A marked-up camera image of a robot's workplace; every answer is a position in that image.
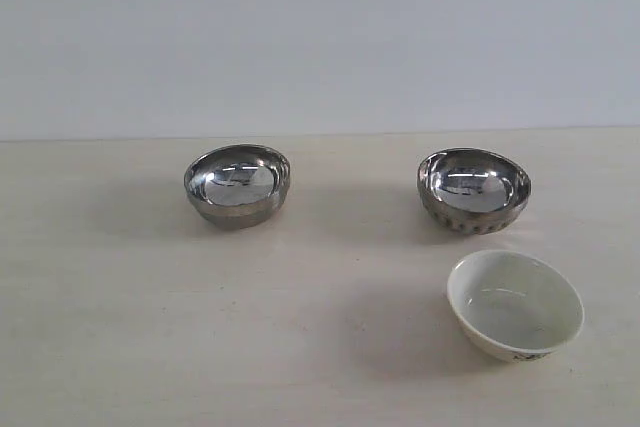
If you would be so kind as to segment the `white ceramic floral bowl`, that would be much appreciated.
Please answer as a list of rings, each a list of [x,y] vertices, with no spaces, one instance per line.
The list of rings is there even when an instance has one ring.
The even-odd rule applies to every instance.
[[[585,321],[574,286],[549,264],[509,250],[481,250],[457,262],[446,297],[462,332],[506,363],[543,359],[573,341]]]

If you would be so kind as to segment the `ribbed stainless steel bowl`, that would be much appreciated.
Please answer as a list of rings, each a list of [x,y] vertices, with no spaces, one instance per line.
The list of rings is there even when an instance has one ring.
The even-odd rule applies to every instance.
[[[477,148],[435,152],[417,169],[423,207],[443,227],[463,235],[499,232],[526,208],[532,182],[517,163]]]

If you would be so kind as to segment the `smooth stainless steel bowl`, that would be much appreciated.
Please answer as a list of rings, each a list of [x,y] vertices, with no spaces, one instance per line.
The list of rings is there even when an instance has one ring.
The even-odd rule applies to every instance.
[[[291,165],[268,146],[227,145],[195,159],[183,185],[204,220],[222,230],[240,230],[269,220],[281,209],[291,185]]]

